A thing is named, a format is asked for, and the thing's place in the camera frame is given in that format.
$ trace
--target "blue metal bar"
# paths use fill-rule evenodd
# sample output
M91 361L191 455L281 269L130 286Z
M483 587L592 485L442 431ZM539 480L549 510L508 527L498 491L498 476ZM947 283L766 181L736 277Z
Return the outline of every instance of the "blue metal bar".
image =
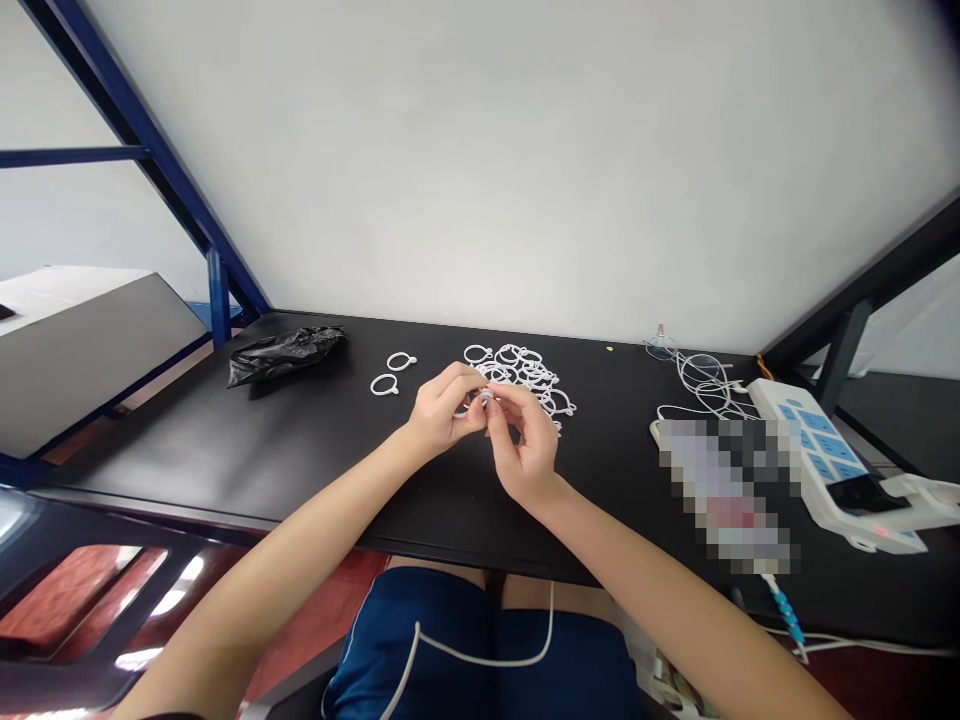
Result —
M20 4L121 141L149 148L149 157L138 161L140 168L200 251L216 248L237 302L251 317L268 312L263 292L77 1Z
M213 246L207 248L207 275L210 279L210 324L213 326L213 349L230 339L229 273Z
M0 485L20 489L31 487L54 467L43 460L21 460L0 453Z
M37 458L43 457L48 452L50 452L53 448L55 448L57 445L62 443L64 440L66 440L68 437L73 435L75 432L77 432L77 430L92 423L98 417L103 415L106 410L110 410L116 407L117 405L119 405L120 403L122 403L128 397L133 395L137 390L142 388L147 383L163 375L163 373L165 373L167 370L172 368L178 362L183 360L185 357L187 357L187 355L192 354L195 350L205 345L209 340L210 340L210 333L204 333L203 335L198 337L196 340L194 340L192 343L187 345L185 348L178 351L175 355L173 355L169 359L164 360L162 363L157 365L157 367L155 367L153 370L148 372L142 378L137 380L135 383L133 383L133 385L120 391L119 393L114 395L112 398L107 400L103 405L98 407L96 410L94 410L91 413L88 413L86 416L84 416L83 418L75 422L73 425L68 427L66 430L64 430L62 433L57 435L55 438L52 438L43 447L41 447L39 450L34 452L32 455L30 455L30 459L35 460Z
M193 314L200 318L207 330L213 331L213 308L210 306L210 303L194 303L188 302L187 307L193 310ZM231 327L246 327L249 323L245 323L243 317L243 308L238 308L236 305L230 306L230 325Z
M0 150L0 168L73 165L76 163L142 160L150 152L140 145L108 148L52 148L44 150Z

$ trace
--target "black tabletop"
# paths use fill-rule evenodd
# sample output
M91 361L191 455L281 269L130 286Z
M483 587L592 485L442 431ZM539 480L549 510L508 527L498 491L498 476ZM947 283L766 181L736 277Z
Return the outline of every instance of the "black tabletop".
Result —
M321 364L263 386L226 389L229 353L304 325L343 325L349 342ZM692 407L676 367L642 346L362 318L272 313L254 323L53 473L36 492L102 507L239 528L269 529L403 423L417 388L466 346L539 352L577 405L560 416L557 470L581 493L747 609L777 619L763 582L729 574L698 541L671 492L648 426L659 404ZM389 355L419 361L397 373L399 395L370 382ZM731 377L756 377L751 357L717 355ZM955 639L960 547L922 533L930 552L870 555L815 526L802 502L780 524L801 547L781 587L808 629L936 646ZM501 488L489 441L468 437L425 466L370 525L361 546L446 562L590 583L582 565Z

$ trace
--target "floor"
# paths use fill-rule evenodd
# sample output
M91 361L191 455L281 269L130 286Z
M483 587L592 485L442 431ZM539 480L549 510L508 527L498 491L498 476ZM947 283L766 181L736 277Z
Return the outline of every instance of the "floor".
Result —
M192 366L209 349L188 359ZM133 409L157 392L183 368L155 384L130 403ZM46 456L61 463L77 450L108 432L111 420L100 420ZM154 617L131 641L118 662L136 667L149 662L203 595L246 553L231 546L214 546L195 558L154 611ZM0 618L0 638L26 644L37 657L69 662L92 647L110 622L135 596L150 573L162 562L155 548L97 546L68 557L24 600ZM290 675L316 654L345 635L374 578L387 558L352 551L334 574L314 593L280 632L257 669L246 700ZM862 648L844 648L811 654L809 670L855 718L926 716L923 707L952 693L957 664L936 658L892 655ZM2 716L0 720L95 720L80 710L45 715Z

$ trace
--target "white wall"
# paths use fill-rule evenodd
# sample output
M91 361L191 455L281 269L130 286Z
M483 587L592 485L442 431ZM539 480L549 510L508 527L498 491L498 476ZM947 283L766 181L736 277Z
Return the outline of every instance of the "white wall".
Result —
M0 148L118 145L26 13L0 0ZM0 170L0 280L43 265L157 271L206 301L206 265L133 163Z
M870 369L960 380L960 255L870 316Z
M899 0L87 5L276 307L755 351L960 184Z

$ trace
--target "power strip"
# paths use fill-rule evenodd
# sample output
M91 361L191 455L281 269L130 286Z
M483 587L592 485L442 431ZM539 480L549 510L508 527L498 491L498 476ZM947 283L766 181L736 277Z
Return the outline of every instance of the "power strip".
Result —
M865 552L926 552L927 546L912 530L884 527L883 513L854 515L834 502L827 486L866 475L867 469L810 393L762 378L750 383L747 390L760 416L776 421L777 434L790 439L800 461L801 496L817 525L843 535Z

